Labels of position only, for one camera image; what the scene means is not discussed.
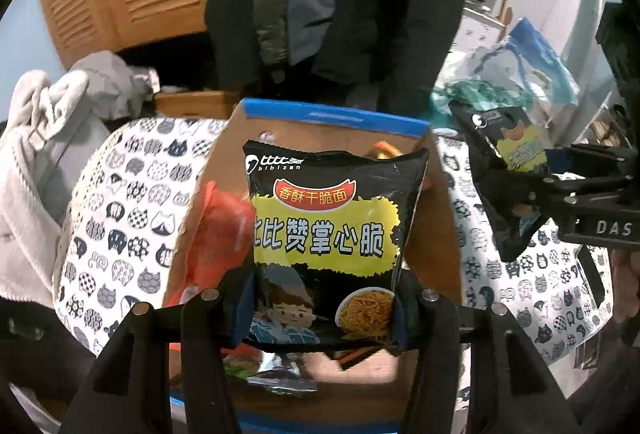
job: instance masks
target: black snack bag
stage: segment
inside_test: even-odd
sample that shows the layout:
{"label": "black snack bag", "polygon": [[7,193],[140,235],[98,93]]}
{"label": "black snack bag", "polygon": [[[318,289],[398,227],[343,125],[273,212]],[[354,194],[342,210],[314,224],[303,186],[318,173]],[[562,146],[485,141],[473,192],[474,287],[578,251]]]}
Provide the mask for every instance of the black snack bag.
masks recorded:
{"label": "black snack bag", "polygon": [[544,176],[545,149],[551,148],[546,131],[533,125],[521,107],[474,110],[459,102],[449,108],[469,147],[474,185],[494,232],[495,247],[503,262],[515,260],[548,216],[531,204],[514,202],[504,191],[496,170]]}
{"label": "black snack bag", "polygon": [[428,151],[375,160],[248,141],[244,154],[258,299],[248,340],[387,342]]}

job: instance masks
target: cartoon boy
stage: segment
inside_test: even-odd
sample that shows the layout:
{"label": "cartoon boy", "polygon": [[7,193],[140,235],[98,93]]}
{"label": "cartoon boy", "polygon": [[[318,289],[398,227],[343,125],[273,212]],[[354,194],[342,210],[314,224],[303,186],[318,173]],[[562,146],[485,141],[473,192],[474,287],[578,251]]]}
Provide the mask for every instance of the cartoon boy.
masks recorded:
{"label": "cartoon boy", "polygon": [[269,307],[255,316],[250,331],[266,344],[318,344],[318,336],[309,329],[316,319],[312,301],[308,289],[303,297],[271,284]]}

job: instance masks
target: orange item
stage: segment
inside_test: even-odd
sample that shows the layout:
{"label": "orange item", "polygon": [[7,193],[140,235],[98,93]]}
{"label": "orange item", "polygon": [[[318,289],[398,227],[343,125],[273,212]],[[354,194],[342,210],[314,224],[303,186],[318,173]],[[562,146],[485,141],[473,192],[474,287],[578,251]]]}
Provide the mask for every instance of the orange item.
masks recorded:
{"label": "orange item", "polygon": [[[186,302],[206,288],[215,288],[223,275],[242,266],[251,250],[255,233],[255,210],[251,203],[223,192],[215,182],[202,187],[204,199],[198,229],[185,258],[184,281],[168,306]],[[180,344],[171,344],[180,350]],[[238,354],[254,349],[241,344]]]}
{"label": "orange item", "polygon": [[400,150],[384,140],[377,141],[374,147],[385,154],[388,158],[397,158],[402,156]]}

